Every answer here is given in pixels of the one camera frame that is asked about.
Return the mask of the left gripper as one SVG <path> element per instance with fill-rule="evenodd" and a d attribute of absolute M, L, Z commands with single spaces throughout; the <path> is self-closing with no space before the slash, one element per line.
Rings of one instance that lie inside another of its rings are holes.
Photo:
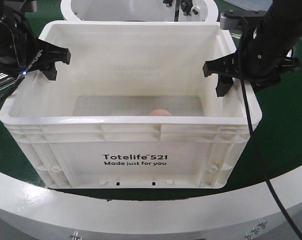
<path fill-rule="evenodd" d="M 43 65 L 39 70 L 49 81 L 55 81 L 55 62 L 69 65 L 69 49 L 39 39 L 22 13 L 0 9 L 0 73 L 18 75 L 39 51 L 42 52 L 38 62 Z"/>

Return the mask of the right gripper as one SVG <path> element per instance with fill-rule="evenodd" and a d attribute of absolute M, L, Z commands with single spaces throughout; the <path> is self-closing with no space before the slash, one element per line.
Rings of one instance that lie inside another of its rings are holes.
<path fill-rule="evenodd" d="M 300 39 L 295 31 L 259 24 L 255 30 L 244 35 L 238 51 L 241 54 L 241 69 L 244 79 L 258 92 L 281 82 L 281 74 L 295 71 L 298 58 L 288 57 L 288 52 Z M 215 88 L 217 97 L 224 97 L 238 76 L 235 54 L 208 60 L 202 70 L 205 77 L 218 74 Z"/>

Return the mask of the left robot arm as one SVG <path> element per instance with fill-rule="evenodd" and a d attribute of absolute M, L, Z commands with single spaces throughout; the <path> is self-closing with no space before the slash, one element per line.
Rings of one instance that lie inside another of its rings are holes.
<path fill-rule="evenodd" d="M 16 78 L 19 74 L 41 71 L 48 80 L 55 81 L 55 63 L 69 64 L 71 53 L 39 39 L 21 12 L 26 0 L 20 2 L 18 9 L 0 0 L 0 73 Z"/>

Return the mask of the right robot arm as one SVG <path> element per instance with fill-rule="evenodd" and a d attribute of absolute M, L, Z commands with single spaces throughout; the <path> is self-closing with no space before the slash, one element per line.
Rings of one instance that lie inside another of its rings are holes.
<path fill-rule="evenodd" d="M 298 58 L 288 56 L 302 37 L 302 0 L 274 0 L 267 11 L 222 12 L 220 28 L 241 30 L 242 36 L 234 53 L 204 63 L 205 77 L 218 75 L 218 97 L 226 95 L 234 79 L 243 78 L 258 92 L 302 68 Z"/>

